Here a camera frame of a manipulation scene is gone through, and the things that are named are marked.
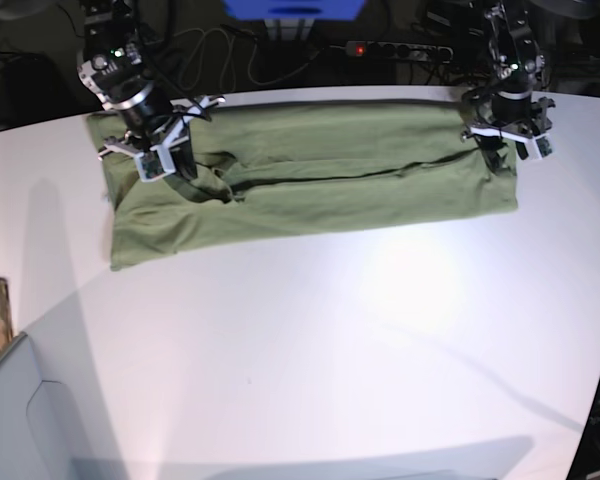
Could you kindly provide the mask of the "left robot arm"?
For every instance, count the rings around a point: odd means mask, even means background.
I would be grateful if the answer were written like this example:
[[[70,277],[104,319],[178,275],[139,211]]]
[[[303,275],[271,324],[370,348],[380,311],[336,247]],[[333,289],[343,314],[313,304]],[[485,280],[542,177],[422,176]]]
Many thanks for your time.
[[[484,3],[489,81],[462,95],[472,117],[461,134],[480,149],[489,170],[507,170],[504,148],[514,146],[522,160],[541,160],[554,151],[548,111],[555,102],[533,98],[545,61],[520,1]]]

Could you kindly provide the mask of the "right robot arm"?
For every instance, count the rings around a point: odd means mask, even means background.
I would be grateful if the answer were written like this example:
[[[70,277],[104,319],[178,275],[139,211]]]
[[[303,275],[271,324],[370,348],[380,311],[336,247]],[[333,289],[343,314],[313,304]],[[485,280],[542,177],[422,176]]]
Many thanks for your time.
[[[162,72],[146,44],[136,1],[81,1],[85,45],[78,63],[83,85],[102,108],[126,126],[108,136],[99,157],[119,154],[131,160],[143,182],[171,175],[197,177],[189,124],[210,119],[222,96],[191,97],[185,108],[171,103],[167,87],[179,88]]]

